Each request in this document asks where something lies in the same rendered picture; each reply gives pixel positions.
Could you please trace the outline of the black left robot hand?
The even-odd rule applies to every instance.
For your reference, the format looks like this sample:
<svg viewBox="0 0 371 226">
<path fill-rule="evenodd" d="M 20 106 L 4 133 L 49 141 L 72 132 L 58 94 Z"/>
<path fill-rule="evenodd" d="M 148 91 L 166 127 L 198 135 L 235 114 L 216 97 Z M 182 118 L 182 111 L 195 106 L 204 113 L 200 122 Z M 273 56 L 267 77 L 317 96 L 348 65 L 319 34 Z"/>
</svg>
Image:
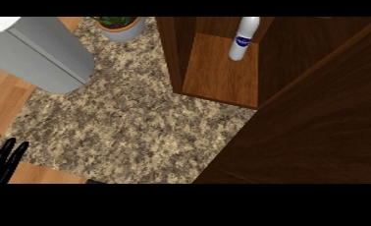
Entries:
<svg viewBox="0 0 371 226">
<path fill-rule="evenodd" d="M 8 138 L 0 147 L 0 185 L 7 184 L 17 168 L 20 159 L 29 147 L 29 143 L 23 141 L 14 148 L 16 139 Z"/>
</svg>

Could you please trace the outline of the grey pot with green plant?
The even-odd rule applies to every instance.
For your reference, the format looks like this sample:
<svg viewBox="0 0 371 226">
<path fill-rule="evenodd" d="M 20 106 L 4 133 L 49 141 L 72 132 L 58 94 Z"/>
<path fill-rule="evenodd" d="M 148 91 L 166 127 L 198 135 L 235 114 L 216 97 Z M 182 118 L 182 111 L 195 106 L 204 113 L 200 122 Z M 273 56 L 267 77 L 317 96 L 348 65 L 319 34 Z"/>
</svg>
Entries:
<svg viewBox="0 0 371 226">
<path fill-rule="evenodd" d="M 99 23 L 95 23 L 104 36 L 117 42 L 126 42 L 132 40 L 142 32 L 144 29 L 144 17 L 135 17 L 133 21 L 120 28 L 105 28 Z"/>
</svg>

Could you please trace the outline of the dark brown cabinet door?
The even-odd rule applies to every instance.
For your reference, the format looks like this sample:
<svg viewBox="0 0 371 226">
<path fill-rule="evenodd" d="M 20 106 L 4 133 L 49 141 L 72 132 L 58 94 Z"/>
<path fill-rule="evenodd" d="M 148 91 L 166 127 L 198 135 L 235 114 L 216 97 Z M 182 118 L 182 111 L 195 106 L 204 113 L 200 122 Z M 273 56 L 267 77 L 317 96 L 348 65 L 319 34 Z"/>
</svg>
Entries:
<svg viewBox="0 0 371 226">
<path fill-rule="evenodd" d="M 257 110 L 194 182 L 371 183 L 371 33 Z"/>
</svg>

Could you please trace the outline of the grey rounded appliance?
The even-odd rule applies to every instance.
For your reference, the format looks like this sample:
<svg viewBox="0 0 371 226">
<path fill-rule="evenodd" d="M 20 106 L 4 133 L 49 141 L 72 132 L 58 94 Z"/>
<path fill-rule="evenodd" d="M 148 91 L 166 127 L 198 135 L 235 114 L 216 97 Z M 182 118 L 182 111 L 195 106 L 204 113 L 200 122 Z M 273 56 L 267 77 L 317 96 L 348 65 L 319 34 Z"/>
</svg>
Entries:
<svg viewBox="0 0 371 226">
<path fill-rule="evenodd" d="M 49 93 L 83 86 L 94 58 L 57 17 L 0 17 L 0 69 Z"/>
</svg>

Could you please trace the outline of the brown wooden cabinet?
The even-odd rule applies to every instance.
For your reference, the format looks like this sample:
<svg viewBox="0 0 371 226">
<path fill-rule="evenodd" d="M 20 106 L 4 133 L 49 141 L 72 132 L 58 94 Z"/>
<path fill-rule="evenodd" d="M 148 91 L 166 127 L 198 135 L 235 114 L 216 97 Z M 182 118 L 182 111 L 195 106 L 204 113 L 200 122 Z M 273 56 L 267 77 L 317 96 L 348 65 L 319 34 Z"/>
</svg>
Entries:
<svg viewBox="0 0 371 226">
<path fill-rule="evenodd" d="M 250 109 L 371 32 L 371 17 L 263 17 L 235 61 L 229 48 L 238 23 L 238 17 L 155 19 L 172 91 Z"/>
</svg>

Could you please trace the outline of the white water bottle blue label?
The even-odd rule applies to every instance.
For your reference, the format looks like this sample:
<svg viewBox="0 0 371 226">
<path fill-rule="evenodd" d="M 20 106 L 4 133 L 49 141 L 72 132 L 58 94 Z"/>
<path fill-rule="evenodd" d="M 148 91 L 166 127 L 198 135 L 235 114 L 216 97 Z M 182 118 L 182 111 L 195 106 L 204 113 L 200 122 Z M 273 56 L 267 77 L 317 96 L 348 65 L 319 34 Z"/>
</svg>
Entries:
<svg viewBox="0 0 371 226">
<path fill-rule="evenodd" d="M 232 61 L 239 61 L 248 47 L 250 40 L 258 27 L 257 17 L 242 17 L 231 43 L 229 58 Z"/>
</svg>

